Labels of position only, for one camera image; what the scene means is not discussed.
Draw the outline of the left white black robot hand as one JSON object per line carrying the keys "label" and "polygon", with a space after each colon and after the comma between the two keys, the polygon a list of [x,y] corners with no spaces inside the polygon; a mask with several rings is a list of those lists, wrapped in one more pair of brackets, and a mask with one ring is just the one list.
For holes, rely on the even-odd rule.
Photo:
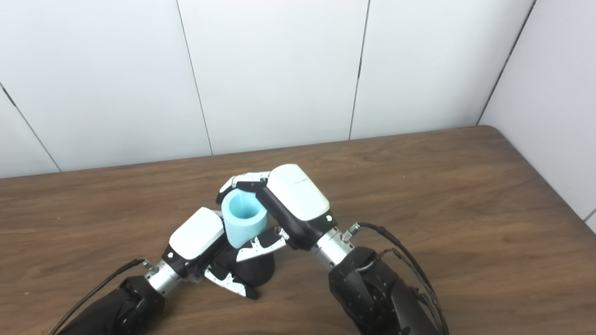
{"label": "left white black robot hand", "polygon": [[237,295],[257,300],[257,290],[217,260],[230,248],[222,215],[202,207],[170,236],[161,261],[146,278],[162,296],[170,294],[181,282],[207,279]]}

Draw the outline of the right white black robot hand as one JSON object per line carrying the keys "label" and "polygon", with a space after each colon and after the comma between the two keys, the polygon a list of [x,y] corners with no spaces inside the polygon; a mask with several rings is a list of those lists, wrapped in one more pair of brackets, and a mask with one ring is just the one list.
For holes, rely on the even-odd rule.
{"label": "right white black robot hand", "polygon": [[312,252],[326,267],[333,268],[352,251],[353,246],[341,239],[329,201],[298,165],[237,174],[219,189],[217,204],[222,204],[225,196],[235,189],[253,193],[278,223],[239,248],[236,261],[289,246]]}

